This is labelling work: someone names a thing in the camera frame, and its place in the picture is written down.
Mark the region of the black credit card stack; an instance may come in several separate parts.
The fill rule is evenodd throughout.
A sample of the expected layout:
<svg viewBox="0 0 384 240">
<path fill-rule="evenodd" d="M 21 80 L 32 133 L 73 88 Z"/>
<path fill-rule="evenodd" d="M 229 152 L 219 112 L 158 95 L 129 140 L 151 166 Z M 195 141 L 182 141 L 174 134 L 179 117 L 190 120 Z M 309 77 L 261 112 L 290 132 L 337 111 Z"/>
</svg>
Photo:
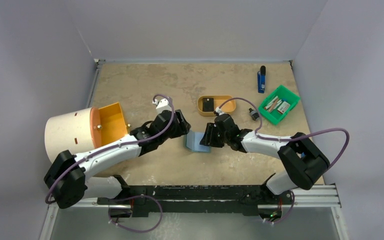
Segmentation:
<svg viewBox="0 0 384 240">
<path fill-rule="evenodd" d="M 202 99 L 202 111 L 205 113 L 212 113 L 214 111 L 214 98 L 205 97 Z"/>
</svg>

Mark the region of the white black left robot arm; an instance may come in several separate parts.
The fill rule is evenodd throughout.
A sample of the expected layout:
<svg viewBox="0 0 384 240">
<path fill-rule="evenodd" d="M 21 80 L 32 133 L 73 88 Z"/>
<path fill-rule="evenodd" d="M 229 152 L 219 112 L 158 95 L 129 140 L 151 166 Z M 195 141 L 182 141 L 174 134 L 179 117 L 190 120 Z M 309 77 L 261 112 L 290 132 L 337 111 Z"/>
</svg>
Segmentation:
<svg viewBox="0 0 384 240">
<path fill-rule="evenodd" d="M 75 154 L 60 152 L 44 177 L 48 187 L 45 202 L 57 203 L 61 209 L 75 205 L 91 190 L 87 181 L 99 172 L 152 152 L 167 139 L 187 135 L 190 129 L 181 110 L 164 110 L 153 121 L 107 145 Z"/>
</svg>

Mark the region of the grey-green card holder wallet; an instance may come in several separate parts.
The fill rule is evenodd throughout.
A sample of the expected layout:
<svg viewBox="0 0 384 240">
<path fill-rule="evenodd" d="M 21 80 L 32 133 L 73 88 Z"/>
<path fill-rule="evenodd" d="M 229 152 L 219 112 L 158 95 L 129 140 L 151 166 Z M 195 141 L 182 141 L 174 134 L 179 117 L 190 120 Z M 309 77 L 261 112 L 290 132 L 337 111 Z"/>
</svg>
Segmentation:
<svg viewBox="0 0 384 240">
<path fill-rule="evenodd" d="M 190 130 L 184 137 L 184 146 L 191 152 L 194 153 L 210 153 L 211 147 L 201 145 L 200 141 L 204 137 L 203 132 L 196 132 Z"/>
</svg>

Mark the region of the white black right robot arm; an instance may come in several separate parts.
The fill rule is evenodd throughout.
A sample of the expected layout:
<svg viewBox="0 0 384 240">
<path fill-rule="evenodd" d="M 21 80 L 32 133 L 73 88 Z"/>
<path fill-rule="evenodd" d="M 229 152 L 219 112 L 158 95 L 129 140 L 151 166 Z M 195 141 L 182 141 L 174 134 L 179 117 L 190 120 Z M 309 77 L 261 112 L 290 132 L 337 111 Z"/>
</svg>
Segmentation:
<svg viewBox="0 0 384 240">
<path fill-rule="evenodd" d="M 295 188 L 310 190 L 330 167 L 328 158 L 304 133 L 279 137 L 256 133 L 248 128 L 240 129 L 227 113 L 207 124 L 200 144 L 214 148 L 228 145 L 237 152 L 279 159 L 284 171 L 269 177 L 260 191 L 262 200 L 268 204 L 278 200 L 285 191 Z"/>
</svg>

